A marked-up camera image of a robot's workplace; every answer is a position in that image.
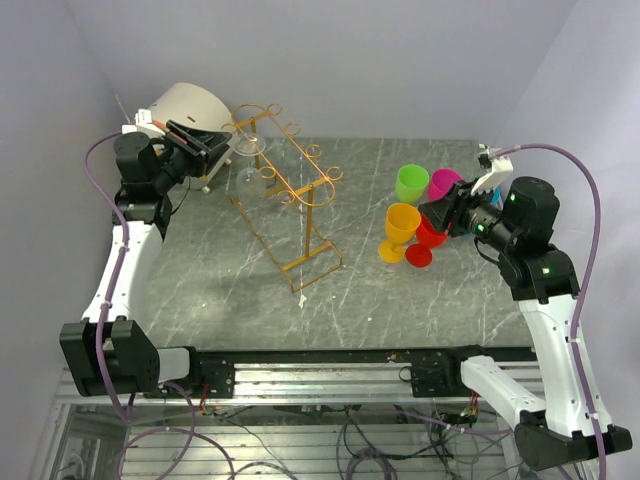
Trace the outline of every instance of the pink cup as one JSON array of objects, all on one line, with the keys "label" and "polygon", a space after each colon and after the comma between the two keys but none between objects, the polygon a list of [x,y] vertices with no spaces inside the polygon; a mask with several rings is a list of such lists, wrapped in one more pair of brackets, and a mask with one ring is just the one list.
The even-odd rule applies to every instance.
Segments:
[{"label": "pink cup", "polygon": [[440,200],[447,194],[451,185],[458,180],[462,180],[462,176],[455,170],[451,170],[450,168],[440,168],[436,170],[433,172],[431,182],[427,188],[427,198],[430,202]]}]

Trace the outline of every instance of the metal rod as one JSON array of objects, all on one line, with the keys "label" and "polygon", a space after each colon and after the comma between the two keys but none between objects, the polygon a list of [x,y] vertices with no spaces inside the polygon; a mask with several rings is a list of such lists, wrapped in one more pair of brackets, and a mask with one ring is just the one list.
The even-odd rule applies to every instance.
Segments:
[{"label": "metal rod", "polygon": [[307,199],[309,204],[307,205],[307,238],[304,246],[304,256],[309,257],[309,248],[311,246],[311,228],[313,227],[313,183],[309,185],[309,194],[307,195]]},{"label": "metal rod", "polygon": [[[255,135],[255,134],[258,133],[258,129],[256,128],[256,117],[251,117],[249,120],[250,120],[250,123],[251,123],[251,133],[253,133]],[[253,161],[256,164],[256,168],[258,170],[260,170],[260,168],[261,168],[261,166],[260,166],[260,154],[254,155],[253,156]]]}]

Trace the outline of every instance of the white wall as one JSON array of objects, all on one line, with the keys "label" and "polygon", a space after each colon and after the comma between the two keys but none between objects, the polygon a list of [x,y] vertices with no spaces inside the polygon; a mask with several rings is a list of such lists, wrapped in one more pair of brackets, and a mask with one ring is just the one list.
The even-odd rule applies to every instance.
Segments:
[{"label": "white wall", "polygon": [[308,136],[495,137],[575,0],[68,0],[129,111],[176,81]]},{"label": "white wall", "polygon": [[[583,328],[614,420],[640,434],[640,4],[579,0],[496,144],[567,148],[600,187],[603,233]],[[593,225],[588,185],[550,153],[512,157],[516,173],[550,181],[561,201],[554,241],[584,272]],[[610,478],[637,478],[638,450],[610,457]]]},{"label": "white wall", "polygon": [[[83,152],[121,116],[62,0],[3,3],[0,65],[0,476],[25,479],[63,366],[60,327],[79,320],[110,243]],[[95,171],[114,187],[101,153]]]}]

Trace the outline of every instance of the yellow goblet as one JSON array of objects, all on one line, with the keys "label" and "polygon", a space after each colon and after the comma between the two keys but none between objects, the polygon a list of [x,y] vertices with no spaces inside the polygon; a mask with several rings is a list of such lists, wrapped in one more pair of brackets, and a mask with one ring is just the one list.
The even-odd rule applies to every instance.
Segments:
[{"label": "yellow goblet", "polygon": [[387,240],[378,247],[378,255],[385,262],[398,263],[404,258],[404,244],[413,238],[420,226],[420,212],[413,205],[394,203],[387,210],[384,232]]}]

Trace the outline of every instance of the table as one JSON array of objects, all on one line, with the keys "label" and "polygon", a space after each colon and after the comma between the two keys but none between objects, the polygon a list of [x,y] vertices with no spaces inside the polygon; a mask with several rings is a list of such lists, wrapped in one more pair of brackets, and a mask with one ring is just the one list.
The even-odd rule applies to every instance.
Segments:
[{"label": "table", "polygon": [[[380,260],[384,217],[395,201],[398,169],[417,163],[429,172],[450,167],[465,178],[481,174],[472,141],[300,139],[323,150],[320,164],[345,175],[330,205],[314,210],[316,226],[340,249],[344,266],[292,294],[228,196],[237,159],[211,182],[209,195],[189,192],[172,217],[150,275],[147,311],[140,319],[157,347],[209,350],[410,348],[480,343],[528,346],[524,319],[497,268],[470,238],[450,239],[433,263],[416,269]],[[311,178],[299,152],[282,139],[267,155],[296,185]],[[185,187],[171,196],[177,205]],[[252,221],[278,256],[301,253],[304,224],[275,198],[254,208]],[[319,259],[313,268],[324,266]]]}]

